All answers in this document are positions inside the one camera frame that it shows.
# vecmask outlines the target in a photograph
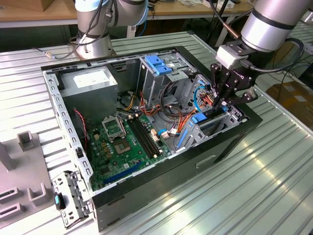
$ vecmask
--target blue cable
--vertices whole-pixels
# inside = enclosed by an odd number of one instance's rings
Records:
[[[201,89],[201,88],[204,88],[204,89],[205,89],[204,86],[199,86],[199,87],[197,87],[197,88],[195,89],[195,93],[194,93],[194,104],[195,104],[196,109],[197,109],[199,112],[200,112],[200,107],[199,107],[198,104],[197,104],[197,91],[198,91],[199,89]]]
[[[139,34],[139,37],[143,34],[143,32],[146,30],[146,26],[147,26],[147,21],[145,21],[145,26],[143,27],[142,32]]]
[[[162,129],[158,132],[158,135],[160,136],[163,132],[167,131],[166,129]]]

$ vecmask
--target slotted aluminum table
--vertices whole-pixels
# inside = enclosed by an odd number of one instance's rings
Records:
[[[186,32],[113,41],[118,54],[177,45],[207,67],[214,62],[214,51]],[[46,50],[60,56],[70,47]],[[0,141],[25,130],[38,133],[51,178],[72,164],[40,66],[75,60],[72,55],[56,62],[34,50],[0,53]],[[256,89],[260,98],[249,106],[263,122],[226,159],[102,234],[308,234],[313,228],[312,131]],[[0,231],[25,233],[98,234],[92,218],[66,231],[55,206]]]

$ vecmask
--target side panel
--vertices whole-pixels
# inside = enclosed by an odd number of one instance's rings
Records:
[[[185,161],[184,163],[125,194],[119,195],[113,201],[98,207],[96,209],[96,214],[99,231],[114,224],[123,217],[136,212],[138,209],[146,206],[163,194],[208,169],[213,165],[213,163],[226,157],[230,150],[233,149],[243,139],[243,137],[253,129],[255,129],[255,127],[247,130],[245,133],[241,133],[227,139],[226,141],[214,146],[202,154],[197,155],[196,157],[190,156],[190,160]],[[99,200],[99,197],[103,196],[105,198],[106,194],[110,193],[110,191],[111,190],[109,189],[98,195],[97,201]]]

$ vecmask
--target blue latch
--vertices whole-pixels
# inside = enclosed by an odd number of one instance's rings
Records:
[[[198,113],[198,114],[195,114],[191,120],[197,124],[198,122],[201,122],[203,120],[206,120],[206,116],[203,114],[203,113]]]
[[[161,60],[157,55],[148,55],[145,60],[150,65],[150,67],[157,73],[157,75],[163,75],[166,73],[173,72],[172,68],[167,67],[163,60]]]

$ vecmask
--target ram slot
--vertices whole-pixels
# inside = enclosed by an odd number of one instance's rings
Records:
[[[159,155],[158,148],[148,135],[147,131],[143,128],[141,122],[138,119],[135,119],[129,120],[128,124],[148,157],[151,159],[155,155]]]

